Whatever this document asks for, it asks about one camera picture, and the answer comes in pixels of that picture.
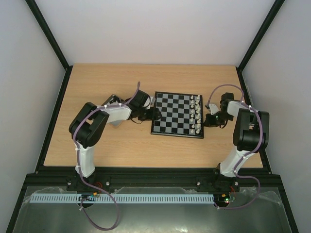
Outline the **black frame post right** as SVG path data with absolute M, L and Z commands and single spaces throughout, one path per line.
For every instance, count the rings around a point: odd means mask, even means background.
M 272 7 L 270 8 L 267 16 L 265 17 L 263 23 L 261 24 L 258 32 L 256 33 L 253 41 L 251 42 L 247 52 L 245 53 L 242 61 L 238 66 L 238 71 L 242 72 L 248 62 L 250 61 L 252 55 L 254 54 L 255 50 L 257 49 L 258 45 L 260 44 L 261 40 L 265 36 L 266 32 L 268 31 L 270 25 L 272 24 L 273 20 L 277 16 L 279 10 L 281 9 L 282 5 L 284 4 L 285 0 L 275 0 Z

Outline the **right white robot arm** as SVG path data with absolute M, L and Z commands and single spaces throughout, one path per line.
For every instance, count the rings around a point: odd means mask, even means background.
M 229 121 L 236 120 L 233 132 L 233 149 L 225 160 L 219 163 L 220 174 L 213 176 L 212 185 L 223 190 L 229 184 L 228 177 L 236 177 L 242 165 L 260 149 L 265 149 L 269 141 L 270 115 L 259 111 L 244 101 L 234 100 L 234 94 L 221 96 L 220 106 L 208 102 L 209 113 L 203 125 L 223 128 Z

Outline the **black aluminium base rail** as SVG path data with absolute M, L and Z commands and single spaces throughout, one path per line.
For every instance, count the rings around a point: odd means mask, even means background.
M 23 188 L 59 186 L 67 191 L 92 192 L 99 187 L 108 192 L 122 187 L 182 187 L 196 191 L 230 191 L 233 187 L 275 187 L 284 191 L 280 175 L 264 168 L 243 168 L 239 177 L 225 177 L 217 168 L 108 168 L 98 167 L 85 185 L 72 167 L 46 167 L 28 174 Z

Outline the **black frame post left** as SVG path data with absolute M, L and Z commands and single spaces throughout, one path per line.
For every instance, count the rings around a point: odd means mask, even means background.
M 48 23 L 46 22 L 41 10 L 39 9 L 35 0 L 25 0 L 29 9 L 31 10 L 33 16 L 35 17 L 37 23 L 39 24 L 43 34 L 45 35 L 46 39 L 48 40 L 51 48 L 53 49 L 55 55 L 57 56 L 59 62 L 61 63 L 63 69 L 68 71 L 71 69 L 71 66 L 67 62 L 60 46 L 57 43 L 56 38 L 54 37 Z

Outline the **black frame post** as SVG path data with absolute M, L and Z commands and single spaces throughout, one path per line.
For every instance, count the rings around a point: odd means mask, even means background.
M 53 49 L 55 55 L 57 56 L 59 62 L 61 63 L 63 69 L 68 71 L 71 69 L 71 66 L 67 62 L 60 46 L 57 43 L 56 38 L 54 37 L 48 23 L 46 22 L 41 10 L 39 9 L 35 0 L 25 0 L 29 9 L 31 10 L 33 16 L 35 17 L 37 23 L 39 24 L 43 34 L 45 35 L 46 39 L 48 40 L 51 48 Z
M 285 0 L 275 0 L 272 7 L 270 8 L 267 16 L 265 17 L 263 23 L 261 24 L 258 32 L 256 33 L 253 41 L 251 42 L 247 52 L 245 53 L 242 61 L 238 66 L 238 71 L 242 72 L 248 62 L 250 61 L 252 55 L 254 54 L 255 50 L 257 49 L 258 45 L 260 44 L 261 40 L 265 36 L 266 32 L 268 31 L 270 25 L 272 24 L 273 20 L 277 16 L 279 10 L 281 9 L 282 5 L 284 4 Z

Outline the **metal tray with wooden rim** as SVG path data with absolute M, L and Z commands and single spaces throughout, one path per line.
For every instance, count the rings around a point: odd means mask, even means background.
M 128 118 L 128 109 L 121 105 L 121 99 L 114 94 L 102 104 L 104 111 L 109 114 L 107 123 L 115 128 Z

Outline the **black and silver chessboard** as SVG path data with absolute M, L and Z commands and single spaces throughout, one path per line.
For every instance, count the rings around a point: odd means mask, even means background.
M 203 96 L 200 95 L 201 112 L 199 114 L 196 113 L 196 96 L 198 94 L 155 92 L 155 107 L 160 110 L 162 118 L 152 120 L 151 134 L 203 139 Z M 194 114 L 191 114 L 191 104 L 194 104 Z M 201 120 L 196 120 L 197 115 L 201 116 Z M 201 123 L 201 127 L 199 128 L 202 132 L 201 135 L 196 134 L 197 123 Z M 190 134 L 192 129 L 191 124 L 195 125 L 195 134 Z

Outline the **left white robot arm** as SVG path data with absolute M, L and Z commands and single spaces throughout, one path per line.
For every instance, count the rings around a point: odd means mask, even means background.
M 94 173 L 95 145 L 107 124 L 117 127 L 122 122 L 134 118 L 139 121 L 161 119 L 162 114 L 154 106 L 154 102 L 153 97 L 138 90 L 134 96 L 125 100 L 111 95 L 102 105 L 85 103 L 69 126 L 77 153 L 76 172 L 84 178 Z

